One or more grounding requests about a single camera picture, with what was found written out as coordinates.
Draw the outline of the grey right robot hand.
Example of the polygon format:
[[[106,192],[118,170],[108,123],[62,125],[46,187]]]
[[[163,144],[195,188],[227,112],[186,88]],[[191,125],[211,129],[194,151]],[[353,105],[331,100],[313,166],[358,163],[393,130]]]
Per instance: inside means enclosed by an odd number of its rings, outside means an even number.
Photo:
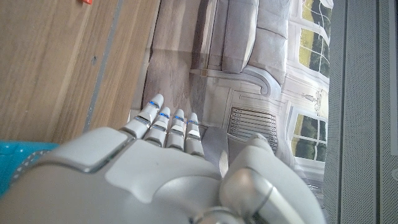
[[[96,128],[28,155],[1,197],[2,223],[324,223],[289,151],[171,112],[158,94],[121,129]]]

